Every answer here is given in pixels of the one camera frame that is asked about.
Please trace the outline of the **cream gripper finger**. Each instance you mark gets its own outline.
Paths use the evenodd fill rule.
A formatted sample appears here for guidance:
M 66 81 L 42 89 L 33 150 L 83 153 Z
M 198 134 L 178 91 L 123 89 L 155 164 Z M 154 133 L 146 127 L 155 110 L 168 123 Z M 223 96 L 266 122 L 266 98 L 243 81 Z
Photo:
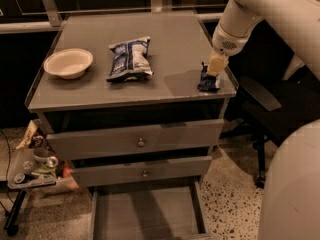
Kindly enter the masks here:
M 216 77 L 223 71 L 229 63 L 229 57 L 223 53 L 213 50 L 209 56 L 207 74 Z

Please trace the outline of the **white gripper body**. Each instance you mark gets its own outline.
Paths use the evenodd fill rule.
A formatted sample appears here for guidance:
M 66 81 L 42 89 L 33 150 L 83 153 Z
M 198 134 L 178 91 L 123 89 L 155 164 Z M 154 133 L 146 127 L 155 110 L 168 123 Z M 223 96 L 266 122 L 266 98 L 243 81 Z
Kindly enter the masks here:
M 227 32 L 218 24 L 212 37 L 213 50 L 226 56 L 240 53 L 247 43 L 249 35 L 243 31 Z

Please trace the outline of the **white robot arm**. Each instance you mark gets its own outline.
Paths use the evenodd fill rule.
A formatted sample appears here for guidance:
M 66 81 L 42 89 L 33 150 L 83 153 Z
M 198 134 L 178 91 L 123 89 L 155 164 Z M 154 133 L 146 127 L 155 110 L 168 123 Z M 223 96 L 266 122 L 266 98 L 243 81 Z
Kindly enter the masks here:
M 320 240 L 320 95 L 291 78 L 320 79 L 319 20 L 317 0 L 229 0 L 213 34 L 210 74 L 231 67 L 258 142 L 278 147 L 258 155 L 258 240 Z

